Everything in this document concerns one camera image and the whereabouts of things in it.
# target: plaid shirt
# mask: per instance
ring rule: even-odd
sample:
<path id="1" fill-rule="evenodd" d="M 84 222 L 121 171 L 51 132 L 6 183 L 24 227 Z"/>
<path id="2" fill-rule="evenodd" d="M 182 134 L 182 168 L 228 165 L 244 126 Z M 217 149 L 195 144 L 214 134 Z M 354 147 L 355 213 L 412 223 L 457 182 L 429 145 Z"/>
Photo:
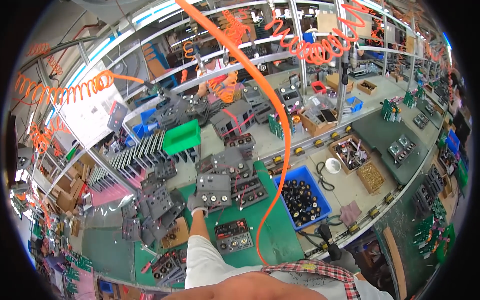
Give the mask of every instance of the plaid shirt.
<path id="1" fill-rule="evenodd" d="M 342 281 L 345 284 L 345 291 L 347 292 L 348 300 L 360 300 L 360 293 L 357 291 L 355 285 L 355 277 L 353 273 L 331 264 L 326 264 L 322 261 L 300 261 L 296 263 L 284 263 L 274 266 L 264 266 L 262 272 L 271 274 L 275 271 L 281 272 L 299 272 L 311 273 L 317 275 L 328 276 L 330 278 Z"/>

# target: red screwdriver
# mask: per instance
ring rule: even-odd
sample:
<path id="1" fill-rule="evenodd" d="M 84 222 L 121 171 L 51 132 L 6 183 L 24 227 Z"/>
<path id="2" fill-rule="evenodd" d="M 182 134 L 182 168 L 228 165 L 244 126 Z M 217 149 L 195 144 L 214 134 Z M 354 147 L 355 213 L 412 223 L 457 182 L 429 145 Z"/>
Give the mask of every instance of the red screwdriver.
<path id="1" fill-rule="evenodd" d="M 150 267 L 152 266 L 152 262 L 153 262 L 157 257 L 159 257 L 159 256 L 161 256 L 161 255 L 160 255 L 160 254 L 157 254 L 151 261 L 149 261 L 149 262 L 145 265 L 145 267 L 142 268 L 142 274 L 147 273 L 148 269 L 150 269 Z"/>

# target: pink cloth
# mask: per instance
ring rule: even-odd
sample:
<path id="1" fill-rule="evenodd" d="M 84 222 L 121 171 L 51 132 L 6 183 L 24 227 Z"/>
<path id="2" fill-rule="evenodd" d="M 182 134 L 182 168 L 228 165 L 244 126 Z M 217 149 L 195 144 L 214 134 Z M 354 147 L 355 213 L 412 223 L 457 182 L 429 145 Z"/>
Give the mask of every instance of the pink cloth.
<path id="1" fill-rule="evenodd" d="M 356 201 L 340 208 L 340 221 L 347 227 L 357 221 L 360 215 L 361 210 Z"/>

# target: hand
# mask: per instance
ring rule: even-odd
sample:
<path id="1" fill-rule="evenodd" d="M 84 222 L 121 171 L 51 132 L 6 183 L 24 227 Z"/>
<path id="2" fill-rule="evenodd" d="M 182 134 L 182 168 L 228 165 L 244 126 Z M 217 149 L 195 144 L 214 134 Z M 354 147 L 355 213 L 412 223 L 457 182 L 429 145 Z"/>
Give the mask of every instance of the hand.
<path id="1" fill-rule="evenodd" d="M 208 209 L 205 207 L 205 202 L 201 198 L 197 198 L 196 194 L 191 194 L 188 197 L 188 203 L 187 203 L 188 210 L 193 213 L 198 211 L 198 210 L 203 210 L 204 211 L 204 216 L 208 216 Z"/>
<path id="2" fill-rule="evenodd" d="M 342 257 L 337 261 L 331 262 L 330 264 L 344 268 L 347 271 L 352 272 L 353 274 L 360 272 L 360 268 L 355 262 L 355 258 L 353 258 L 353 255 L 345 249 L 341 249 L 340 251 L 342 252 Z"/>

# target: white bowl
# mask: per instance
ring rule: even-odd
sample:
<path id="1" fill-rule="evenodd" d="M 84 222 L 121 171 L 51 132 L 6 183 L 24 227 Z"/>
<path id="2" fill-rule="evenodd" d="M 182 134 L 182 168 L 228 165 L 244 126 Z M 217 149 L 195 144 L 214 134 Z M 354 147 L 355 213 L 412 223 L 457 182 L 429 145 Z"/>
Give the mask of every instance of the white bowl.
<path id="1" fill-rule="evenodd" d="M 338 159 L 329 158 L 325 162 L 325 169 L 327 169 L 330 174 L 337 174 L 342 169 L 342 165 Z"/>

